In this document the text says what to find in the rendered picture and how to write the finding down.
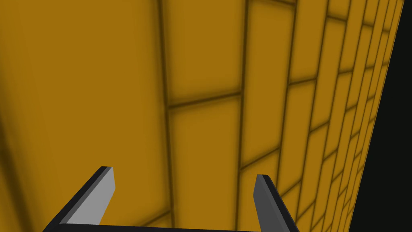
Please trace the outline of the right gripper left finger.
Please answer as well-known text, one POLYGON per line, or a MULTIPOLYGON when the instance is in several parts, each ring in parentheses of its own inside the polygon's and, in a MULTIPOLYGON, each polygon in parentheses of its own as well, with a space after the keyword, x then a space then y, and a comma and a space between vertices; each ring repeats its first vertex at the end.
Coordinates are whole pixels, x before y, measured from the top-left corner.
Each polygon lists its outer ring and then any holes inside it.
POLYGON ((100 167, 54 217, 51 225, 99 225, 114 192, 113 167, 100 167))

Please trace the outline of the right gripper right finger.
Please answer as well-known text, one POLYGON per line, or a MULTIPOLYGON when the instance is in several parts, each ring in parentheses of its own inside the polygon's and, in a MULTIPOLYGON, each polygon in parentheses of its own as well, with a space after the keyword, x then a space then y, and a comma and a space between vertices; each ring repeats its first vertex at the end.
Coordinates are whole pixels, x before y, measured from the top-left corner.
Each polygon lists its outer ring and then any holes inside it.
POLYGON ((300 232, 268 175, 257 175, 253 199, 261 232, 300 232))

